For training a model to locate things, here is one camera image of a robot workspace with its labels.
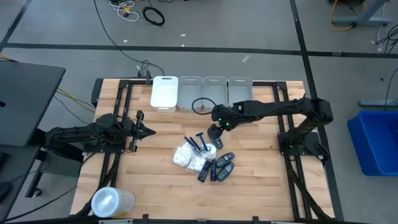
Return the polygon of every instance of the blue bin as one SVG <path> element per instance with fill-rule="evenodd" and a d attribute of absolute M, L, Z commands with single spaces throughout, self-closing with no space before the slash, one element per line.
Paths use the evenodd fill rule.
<path fill-rule="evenodd" d="M 361 111 L 348 129 L 365 175 L 398 176 L 398 111 Z"/>

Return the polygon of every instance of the concrete floor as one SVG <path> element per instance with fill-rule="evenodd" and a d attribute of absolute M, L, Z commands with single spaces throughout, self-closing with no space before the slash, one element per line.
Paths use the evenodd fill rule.
<path fill-rule="evenodd" d="M 175 0 L 153 5 L 166 17 L 162 27 L 150 25 L 143 18 L 126 22 L 116 15 L 105 0 L 97 0 L 104 24 L 119 45 L 181 47 L 232 47 L 300 50 L 292 11 L 288 0 Z M 357 27 L 348 32 L 336 32 L 328 25 L 331 5 L 324 1 L 296 0 L 307 50 L 331 52 L 377 52 L 371 43 L 378 27 Z M 0 1 L 0 39 L 12 24 L 24 0 Z M 138 9 L 146 1 L 136 4 Z M 391 1 L 385 16 L 398 21 L 398 2 Z M 341 4 L 336 15 L 351 16 L 348 6 Z M 391 25 L 382 29 L 384 37 Z M 93 1 L 90 0 L 33 0 L 9 43 L 111 45 L 100 26 Z M 96 78 L 136 76 L 137 63 L 115 50 L 57 50 L 5 48 L 7 56 L 20 62 L 61 66 L 67 69 L 61 87 L 72 95 L 90 101 Z M 204 53 L 204 52 L 148 52 L 128 51 L 138 59 L 148 59 L 160 65 L 166 75 L 244 76 L 262 80 L 302 80 L 308 83 L 301 56 Z M 366 223 L 395 223 L 395 204 L 398 201 L 398 178 L 367 177 L 361 172 L 347 120 L 361 110 L 358 100 L 384 98 L 388 79 L 398 66 L 397 59 L 310 57 L 318 96 L 331 102 L 334 122 L 326 126 L 336 183 L 346 221 Z M 160 75 L 152 68 L 153 75 Z M 398 97 L 391 85 L 391 98 Z M 59 97 L 81 119 L 90 122 L 93 115 L 72 101 Z M 55 126 L 80 126 L 82 123 L 53 100 L 40 123 L 49 130 Z M 75 177 L 44 174 L 39 188 L 43 195 L 24 198 L 22 189 L 10 216 L 24 213 L 55 198 L 73 187 Z M 66 217 L 72 204 L 73 192 L 26 217 L 16 221 Z"/>

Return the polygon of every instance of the wooden tabletop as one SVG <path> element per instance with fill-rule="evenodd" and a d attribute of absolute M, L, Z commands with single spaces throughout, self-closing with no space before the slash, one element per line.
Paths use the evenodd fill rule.
<path fill-rule="evenodd" d="M 104 80 L 95 119 L 113 113 L 118 83 L 118 79 Z M 287 82 L 287 86 L 291 100 L 305 93 L 302 82 Z M 142 218 L 143 214 L 149 214 L 149 218 L 156 219 L 252 220 L 258 216 L 260 220 L 293 220 L 285 161 L 279 153 L 276 116 L 225 131 L 221 137 L 224 148 L 218 151 L 218 156 L 235 153 L 235 168 L 224 182 L 210 182 L 208 177 L 203 184 L 197 180 L 198 174 L 172 164 L 172 154 L 183 143 L 184 136 L 194 138 L 197 133 L 206 133 L 213 123 L 210 115 L 178 110 L 155 112 L 150 106 L 151 91 L 151 85 L 134 85 L 132 89 L 129 116 L 135 118 L 136 111 L 142 110 L 144 124 L 157 133 L 139 141 L 137 152 L 125 150 L 121 157 L 116 187 L 131 191 L 136 204 L 131 213 L 120 218 Z M 271 87 L 254 86 L 253 93 L 255 100 L 274 101 Z M 302 115 L 294 115 L 295 125 L 304 119 Z M 78 212 L 94 194 L 103 156 L 96 154 L 81 169 L 71 214 Z M 321 162 L 312 156 L 302 156 L 302 164 L 308 191 L 325 213 L 334 217 Z M 300 216 L 304 217 L 302 197 L 297 188 L 296 192 Z"/>

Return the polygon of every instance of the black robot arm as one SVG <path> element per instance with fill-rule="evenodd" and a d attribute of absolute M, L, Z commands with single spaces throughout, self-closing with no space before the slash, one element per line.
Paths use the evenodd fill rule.
<path fill-rule="evenodd" d="M 137 150 L 136 142 L 156 132 L 142 123 L 144 113 L 137 111 L 134 123 L 130 118 L 118 121 L 115 115 L 104 114 L 83 127 L 53 128 L 45 135 L 44 147 L 57 150 L 73 142 L 82 143 L 85 152 L 123 152 L 127 137 L 132 137 L 130 151 Z"/>
<path fill-rule="evenodd" d="M 230 131 L 240 124 L 259 121 L 266 116 L 287 114 L 303 114 L 307 117 L 299 126 L 290 129 L 288 132 L 278 133 L 280 153 L 286 158 L 288 176 L 306 198 L 315 215 L 319 219 L 331 219 L 309 194 L 290 161 L 290 156 L 297 154 L 313 155 L 323 162 L 329 158 L 328 151 L 319 143 L 316 133 L 311 133 L 318 125 L 333 121 L 328 101 L 311 100 L 304 96 L 298 100 L 278 103 L 262 103 L 254 100 L 241 101 L 234 103 L 232 108 L 216 105 L 211 112 L 211 119 L 217 121 L 219 125 L 212 124 L 208 129 L 208 134 L 216 144 L 217 141 L 221 142 L 220 137 L 223 131 Z"/>

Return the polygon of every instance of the yellow cable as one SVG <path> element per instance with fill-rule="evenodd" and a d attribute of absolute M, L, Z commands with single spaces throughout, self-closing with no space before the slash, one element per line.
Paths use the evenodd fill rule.
<path fill-rule="evenodd" d="M 67 91 L 65 91 L 65 90 L 63 90 L 63 89 L 61 89 L 61 88 L 58 88 L 61 92 L 63 92 L 64 94 L 66 94 L 67 96 L 69 96 L 75 103 L 77 103 L 77 104 L 79 104 L 82 108 L 84 108 L 84 109 L 86 109 L 86 110 L 88 110 L 88 111 L 90 111 L 90 112 L 92 112 L 92 113 L 95 113 L 95 111 L 93 111 L 93 110 L 91 110 L 91 109 L 89 109 L 89 108 L 87 108 L 87 107 L 85 107 L 83 104 L 81 104 L 79 101 L 77 101 L 73 96 L 71 96 L 71 94 L 69 94 Z"/>
<path fill-rule="evenodd" d="M 353 26 L 349 26 L 349 27 L 345 27 L 345 28 L 336 28 L 336 27 L 334 27 L 333 24 L 331 23 L 331 18 L 333 17 L 333 11 L 335 10 L 335 6 L 336 6 L 336 4 L 337 4 L 337 1 L 338 1 L 338 0 L 335 1 L 335 3 L 333 4 L 333 7 L 331 8 L 331 11 L 330 11 L 330 15 L 329 15 L 329 24 L 330 24 L 330 27 L 331 27 L 332 29 L 334 29 L 334 30 L 337 30 L 337 31 L 346 31 L 346 30 L 352 29 Z"/>
<path fill-rule="evenodd" d="M 10 60 L 10 58 L 9 58 L 9 57 L 5 56 L 5 55 L 4 55 L 4 54 L 2 54 L 2 53 L 0 53 L 0 56 L 4 57 L 5 59 L 8 59 L 8 60 Z"/>

